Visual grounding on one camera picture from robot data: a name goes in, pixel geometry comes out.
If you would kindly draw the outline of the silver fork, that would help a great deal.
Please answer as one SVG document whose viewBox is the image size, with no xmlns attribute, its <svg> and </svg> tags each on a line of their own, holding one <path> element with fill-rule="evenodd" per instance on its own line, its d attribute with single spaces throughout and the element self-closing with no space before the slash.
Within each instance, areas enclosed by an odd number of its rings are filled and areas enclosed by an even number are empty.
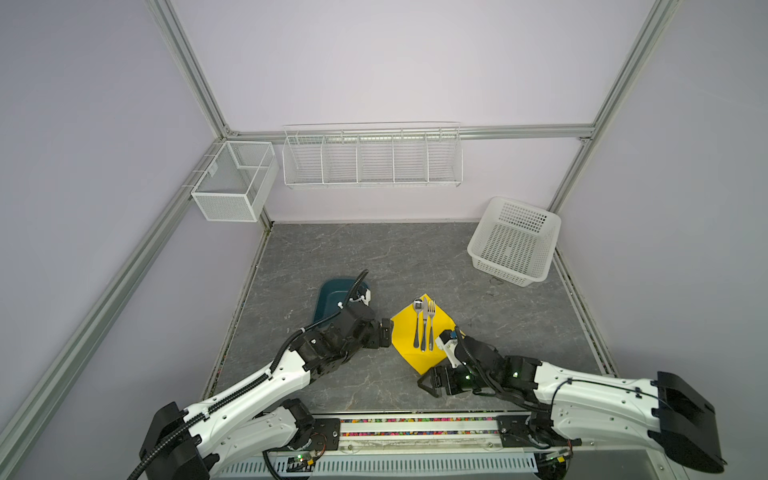
<svg viewBox="0 0 768 480">
<path fill-rule="evenodd" d="M 428 302 L 428 336 L 427 336 L 427 348 L 429 351 L 434 350 L 434 319 L 436 316 L 436 304 L 430 300 Z"/>
</svg>

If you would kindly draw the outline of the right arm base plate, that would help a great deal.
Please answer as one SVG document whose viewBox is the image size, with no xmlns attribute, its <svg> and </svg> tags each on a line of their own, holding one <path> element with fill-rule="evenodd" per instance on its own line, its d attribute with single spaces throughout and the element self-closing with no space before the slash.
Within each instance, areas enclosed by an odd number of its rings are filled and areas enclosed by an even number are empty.
<svg viewBox="0 0 768 480">
<path fill-rule="evenodd" d="M 571 440 L 554 430 L 551 418 L 541 412 L 499 415 L 496 417 L 502 446 L 530 447 L 540 450 L 567 447 Z"/>
</svg>

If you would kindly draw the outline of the silver spoon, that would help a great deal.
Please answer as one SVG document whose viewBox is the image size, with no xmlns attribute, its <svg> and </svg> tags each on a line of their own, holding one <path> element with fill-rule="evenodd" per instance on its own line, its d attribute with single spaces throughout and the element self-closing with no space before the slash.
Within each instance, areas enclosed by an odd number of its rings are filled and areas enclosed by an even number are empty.
<svg viewBox="0 0 768 480">
<path fill-rule="evenodd" d="M 414 329 L 413 347 L 415 349 L 419 349 L 420 348 L 419 331 L 422 325 L 422 313 L 424 310 L 423 300 L 421 298 L 417 298 L 414 300 L 413 310 L 415 312 L 415 329 Z"/>
</svg>

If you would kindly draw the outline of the silver knife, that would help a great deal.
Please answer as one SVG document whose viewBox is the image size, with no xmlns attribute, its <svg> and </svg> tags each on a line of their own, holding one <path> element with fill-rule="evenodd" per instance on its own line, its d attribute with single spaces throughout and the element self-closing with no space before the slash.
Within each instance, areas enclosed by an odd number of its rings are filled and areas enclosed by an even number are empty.
<svg viewBox="0 0 768 480">
<path fill-rule="evenodd" d="M 427 326 L 428 326 L 427 304 L 424 301 L 422 301 L 422 304 L 421 304 L 421 313 L 422 313 L 422 335 L 421 335 L 421 342 L 420 342 L 420 351 L 424 352 L 426 351 L 426 347 L 427 347 Z"/>
</svg>

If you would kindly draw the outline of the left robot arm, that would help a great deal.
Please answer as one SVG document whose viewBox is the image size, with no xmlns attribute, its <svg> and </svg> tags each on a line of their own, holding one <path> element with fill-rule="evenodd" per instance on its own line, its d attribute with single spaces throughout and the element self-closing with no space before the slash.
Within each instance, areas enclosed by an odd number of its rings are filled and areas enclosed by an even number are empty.
<svg viewBox="0 0 768 480">
<path fill-rule="evenodd" d="M 370 308 L 361 272 L 332 315 L 292 333 L 274 359 L 211 398 L 159 409 L 130 473 L 139 479 L 211 479 L 258 452 L 308 445 L 315 419 L 295 393 L 349 362 L 387 348 L 393 323 Z"/>
</svg>

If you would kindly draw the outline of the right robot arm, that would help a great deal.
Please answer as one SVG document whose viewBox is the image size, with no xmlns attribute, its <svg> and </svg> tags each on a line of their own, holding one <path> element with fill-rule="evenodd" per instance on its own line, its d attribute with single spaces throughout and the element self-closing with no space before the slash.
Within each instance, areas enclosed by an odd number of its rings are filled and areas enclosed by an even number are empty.
<svg viewBox="0 0 768 480">
<path fill-rule="evenodd" d="M 674 373 L 651 379 L 588 374 L 502 355 L 457 328 L 429 334 L 419 346 L 442 353 L 419 378 L 422 390 L 434 397 L 470 392 L 520 407 L 529 416 L 512 433 L 526 446 L 609 442 L 661 451 L 703 473 L 721 474 L 727 465 L 714 406 Z"/>
</svg>

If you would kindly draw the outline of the teal plastic tray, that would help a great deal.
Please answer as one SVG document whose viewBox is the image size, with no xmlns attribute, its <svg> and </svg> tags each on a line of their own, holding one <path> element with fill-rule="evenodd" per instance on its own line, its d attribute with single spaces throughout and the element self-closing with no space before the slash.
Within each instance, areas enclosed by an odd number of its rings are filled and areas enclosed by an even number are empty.
<svg viewBox="0 0 768 480">
<path fill-rule="evenodd" d="M 312 324 L 319 324 L 337 315 L 346 301 L 352 302 L 360 297 L 359 288 L 354 287 L 353 278 L 334 278 L 326 281 L 320 288 Z"/>
</svg>

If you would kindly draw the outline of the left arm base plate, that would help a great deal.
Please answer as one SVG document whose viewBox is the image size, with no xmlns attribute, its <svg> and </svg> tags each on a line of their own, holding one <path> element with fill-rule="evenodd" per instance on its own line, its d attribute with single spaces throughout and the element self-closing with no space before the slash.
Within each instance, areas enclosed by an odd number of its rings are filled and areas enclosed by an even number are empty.
<svg viewBox="0 0 768 480">
<path fill-rule="evenodd" d="M 336 417 L 314 418 L 298 427 L 286 445 L 294 451 L 336 451 L 341 440 L 341 421 Z"/>
</svg>

